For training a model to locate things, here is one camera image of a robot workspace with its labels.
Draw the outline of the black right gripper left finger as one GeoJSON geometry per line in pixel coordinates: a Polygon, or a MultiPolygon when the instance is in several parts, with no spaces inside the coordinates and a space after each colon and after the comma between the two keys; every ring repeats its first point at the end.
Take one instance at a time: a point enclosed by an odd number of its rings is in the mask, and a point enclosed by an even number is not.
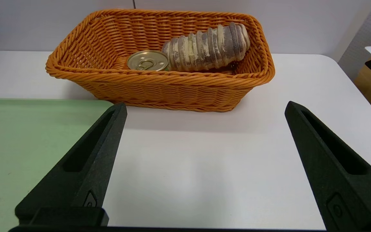
{"type": "Polygon", "coordinates": [[[20,226],[107,226],[102,205],[128,116],[109,107],[15,207],[20,226]]]}

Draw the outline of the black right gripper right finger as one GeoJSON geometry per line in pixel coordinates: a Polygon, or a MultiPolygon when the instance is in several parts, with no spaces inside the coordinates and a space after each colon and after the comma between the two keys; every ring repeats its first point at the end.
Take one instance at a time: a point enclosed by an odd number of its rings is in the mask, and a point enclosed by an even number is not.
{"type": "Polygon", "coordinates": [[[285,118],[328,231],[371,231],[371,165],[306,107],[285,118]]]}

